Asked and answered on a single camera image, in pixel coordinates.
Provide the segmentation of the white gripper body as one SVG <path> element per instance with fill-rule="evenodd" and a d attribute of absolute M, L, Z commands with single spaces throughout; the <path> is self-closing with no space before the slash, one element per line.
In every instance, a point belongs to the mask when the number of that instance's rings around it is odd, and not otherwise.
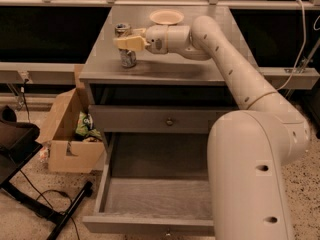
<path fill-rule="evenodd" d="M 146 49 L 153 54 L 185 55 L 190 47 L 190 27 L 154 25 L 147 29 L 146 41 Z"/>

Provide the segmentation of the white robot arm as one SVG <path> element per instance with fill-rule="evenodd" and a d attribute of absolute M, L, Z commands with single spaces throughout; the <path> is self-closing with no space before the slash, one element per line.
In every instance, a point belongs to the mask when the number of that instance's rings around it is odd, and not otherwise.
<path fill-rule="evenodd" d="M 307 152 L 310 127 L 231 44 L 209 16 L 189 31 L 156 25 L 127 29 L 121 50 L 214 60 L 238 108 L 212 126 L 207 165 L 216 240 L 294 240 L 281 167 Z"/>

